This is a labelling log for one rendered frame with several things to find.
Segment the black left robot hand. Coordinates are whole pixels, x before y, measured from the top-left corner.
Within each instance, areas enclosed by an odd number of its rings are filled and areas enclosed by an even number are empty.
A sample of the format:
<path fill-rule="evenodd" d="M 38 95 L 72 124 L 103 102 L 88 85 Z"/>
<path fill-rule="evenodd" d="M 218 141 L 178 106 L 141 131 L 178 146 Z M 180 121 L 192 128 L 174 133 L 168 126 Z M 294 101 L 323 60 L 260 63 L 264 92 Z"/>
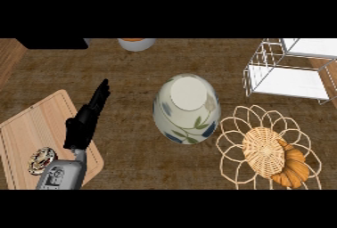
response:
<path fill-rule="evenodd" d="M 90 102 L 81 106 L 76 116 L 66 120 L 65 149 L 87 149 L 109 94 L 107 79 L 105 79 L 93 93 Z"/>

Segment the orange bell pepper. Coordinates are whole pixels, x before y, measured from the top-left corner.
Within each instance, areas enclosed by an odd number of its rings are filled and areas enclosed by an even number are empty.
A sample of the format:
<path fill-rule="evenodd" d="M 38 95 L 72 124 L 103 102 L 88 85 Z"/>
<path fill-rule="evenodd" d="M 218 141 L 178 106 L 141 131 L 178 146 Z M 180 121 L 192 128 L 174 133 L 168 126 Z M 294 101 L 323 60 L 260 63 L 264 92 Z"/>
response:
<path fill-rule="evenodd" d="M 277 140 L 277 144 L 283 150 L 283 168 L 270 179 L 283 187 L 298 188 L 308 177 L 306 158 L 303 152 L 283 140 Z"/>

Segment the pale wooden cutting board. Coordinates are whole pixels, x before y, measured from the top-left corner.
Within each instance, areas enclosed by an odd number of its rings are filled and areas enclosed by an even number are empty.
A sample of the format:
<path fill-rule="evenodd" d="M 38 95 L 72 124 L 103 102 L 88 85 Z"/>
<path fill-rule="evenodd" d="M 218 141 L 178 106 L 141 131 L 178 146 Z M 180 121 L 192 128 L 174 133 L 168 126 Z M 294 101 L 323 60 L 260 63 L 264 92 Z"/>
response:
<path fill-rule="evenodd" d="M 0 124 L 0 157 L 8 188 L 35 189 L 41 175 L 29 174 L 28 161 L 39 148 L 50 147 L 57 159 L 75 159 L 72 150 L 65 149 L 63 144 L 66 120 L 76 116 L 78 110 L 66 91 L 59 90 Z M 81 186 L 102 170 L 102 156 L 91 140 L 84 151 L 87 172 Z"/>

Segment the round brown patterned item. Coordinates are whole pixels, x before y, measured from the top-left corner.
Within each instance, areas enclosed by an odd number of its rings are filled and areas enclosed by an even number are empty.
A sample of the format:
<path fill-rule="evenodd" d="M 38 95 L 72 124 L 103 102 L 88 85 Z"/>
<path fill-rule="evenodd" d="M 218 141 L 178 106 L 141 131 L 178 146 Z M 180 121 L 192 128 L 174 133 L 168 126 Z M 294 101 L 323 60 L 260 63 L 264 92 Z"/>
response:
<path fill-rule="evenodd" d="M 48 164 L 57 159 L 56 152 L 50 147 L 39 148 L 29 156 L 28 172 L 39 175 Z"/>

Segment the white floral ceramic bowl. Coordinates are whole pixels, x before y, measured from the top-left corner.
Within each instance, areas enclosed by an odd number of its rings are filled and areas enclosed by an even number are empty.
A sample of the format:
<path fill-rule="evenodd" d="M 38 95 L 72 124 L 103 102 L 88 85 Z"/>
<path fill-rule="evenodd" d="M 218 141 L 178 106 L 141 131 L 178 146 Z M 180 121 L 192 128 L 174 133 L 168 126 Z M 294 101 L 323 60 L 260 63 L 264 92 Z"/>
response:
<path fill-rule="evenodd" d="M 208 81 L 178 74 L 162 84 L 152 101 L 152 118 L 162 135 L 175 143 L 201 143 L 221 116 L 218 96 Z"/>

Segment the white cup with orange top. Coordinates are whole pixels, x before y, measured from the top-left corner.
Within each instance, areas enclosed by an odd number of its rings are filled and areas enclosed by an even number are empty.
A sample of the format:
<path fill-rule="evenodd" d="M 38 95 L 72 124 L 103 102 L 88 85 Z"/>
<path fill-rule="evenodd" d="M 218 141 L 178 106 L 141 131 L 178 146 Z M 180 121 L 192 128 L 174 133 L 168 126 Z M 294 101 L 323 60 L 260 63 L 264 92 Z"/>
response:
<path fill-rule="evenodd" d="M 118 38 L 116 41 L 127 51 L 140 52 L 152 47 L 155 38 L 143 38 L 140 40 L 124 40 L 122 38 Z"/>

